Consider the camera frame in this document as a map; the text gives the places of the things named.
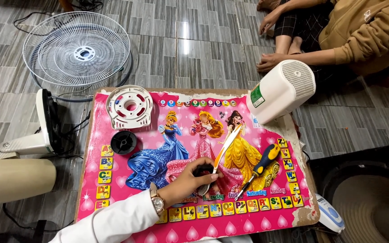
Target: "cartoon princess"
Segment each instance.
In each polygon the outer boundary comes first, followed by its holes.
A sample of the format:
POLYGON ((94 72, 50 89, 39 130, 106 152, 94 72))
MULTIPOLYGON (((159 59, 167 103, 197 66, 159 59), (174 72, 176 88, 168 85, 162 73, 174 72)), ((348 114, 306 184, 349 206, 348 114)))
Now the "cartoon princess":
MULTIPOLYGON (((262 155, 255 147, 251 146, 241 137, 241 135, 244 136, 246 134, 246 124, 242 121, 242 116, 238 111, 233 111, 225 121, 227 122, 227 130, 229 131, 225 141, 237 125, 243 124, 239 134, 226 151, 224 167, 229 169, 238 168, 244 178, 242 183, 244 185, 250 180, 252 170, 259 163, 262 155)), ((270 164, 262 176, 254 178, 247 190, 258 191, 270 186, 272 180, 277 177, 279 168, 280 166, 277 162, 270 164)))
POLYGON ((175 111, 170 111, 166 116, 166 124, 159 125, 158 130, 162 134, 165 143, 157 149, 144 149, 134 153, 127 161, 133 173, 127 178, 125 184, 129 187, 146 190, 151 182, 162 188, 168 185, 165 179, 166 164, 171 160, 184 160, 188 158, 188 152, 176 135, 182 135, 175 122, 175 111))
MULTIPOLYGON (((205 111, 199 113, 199 121, 201 122, 201 127, 199 132, 190 133, 195 136, 196 133, 199 134, 199 139, 196 142, 196 147, 194 152, 191 154, 190 158, 185 160, 173 160, 167 164, 168 170, 166 172, 167 182, 174 181, 186 165, 198 158, 209 157, 213 160, 216 158, 213 147, 211 146, 210 140, 207 138, 207 134, 211 138, 219 138, 224 134, 223 124, 215 120, 213 116, 205 111)), ((197 119, 195 119, 194 124, 191 128, 197 127, 197 119)), ((231 191, 239 191, 242 185, 242 175, 237 168, 228 169, 223 167, 222 164, 219 164, 219 170, 223 173, 223 178, 217 180, 217 185, 221 194, 227 194, 231 191)), ((210 195, 216 194, 213 189, 209 191, 210 195)))

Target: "blue button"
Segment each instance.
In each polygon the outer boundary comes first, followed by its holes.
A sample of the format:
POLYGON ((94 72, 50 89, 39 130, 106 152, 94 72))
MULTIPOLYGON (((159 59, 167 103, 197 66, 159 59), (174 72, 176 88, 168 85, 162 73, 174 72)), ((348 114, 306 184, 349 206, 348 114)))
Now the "blue button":
POLYGON ((334 217, 334 218, 338 218, 338 213, 331 207, 328 208, 328 211, 331 213, 331 215, 334 217))

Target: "wristwatch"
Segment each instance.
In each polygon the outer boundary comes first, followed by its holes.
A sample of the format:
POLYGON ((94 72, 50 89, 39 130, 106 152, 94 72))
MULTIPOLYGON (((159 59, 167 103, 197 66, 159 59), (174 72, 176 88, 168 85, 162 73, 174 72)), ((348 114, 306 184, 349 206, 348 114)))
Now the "wristwatch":
POLYGON ((154 209, 160 215, 165 210, 165 201, 157 194, 157 186, 152 182, 149 192, 151 193, 151 201, 153 202, 154 209))

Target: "white plastic part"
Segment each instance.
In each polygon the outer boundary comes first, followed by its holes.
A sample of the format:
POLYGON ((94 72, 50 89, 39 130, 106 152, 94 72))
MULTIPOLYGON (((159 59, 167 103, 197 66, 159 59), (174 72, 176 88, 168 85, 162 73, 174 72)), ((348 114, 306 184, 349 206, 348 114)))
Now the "white plastic part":
POLYGON ((53 152, 47 133, 42 93, 43 90, 40 89, 35 98, 35 106, 37 107, 41 132, 0 143, 0 159, 7 157, 12 158, 14 156, 13 152, 19 155, 46 154, 53 152))
POLYGON ((153 105, 153 99, 146 89, 124 85, 109 95, 106 110, 113 129, 133 129, 151 124, 153 105))
POLYGON ((259 124, 279 118, 302 105, 316 91, 315 76, 305 63, 280 62, 251 90, 246 103, 259 124))
POLYGON ((342 230, 344 230, 344 221, 340 215, 338 215, 338 212, 321 195, 316 194, 316 199, 318 200, 319 209, 321 211, 319 222, 328 229, 336 233, 341 233, 342 230))

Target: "fan stand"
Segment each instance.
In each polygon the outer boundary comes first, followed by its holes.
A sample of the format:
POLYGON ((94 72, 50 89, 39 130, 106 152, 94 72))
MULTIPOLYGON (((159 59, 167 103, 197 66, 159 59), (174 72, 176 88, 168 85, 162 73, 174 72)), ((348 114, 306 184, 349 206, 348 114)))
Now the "fan stand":
POLYGON ((35 99, 41 132, 0 143, 0 159, 62 152, 61 122, 57 115, 57 103, 51 95, 46 89, 40 89, 35 99))

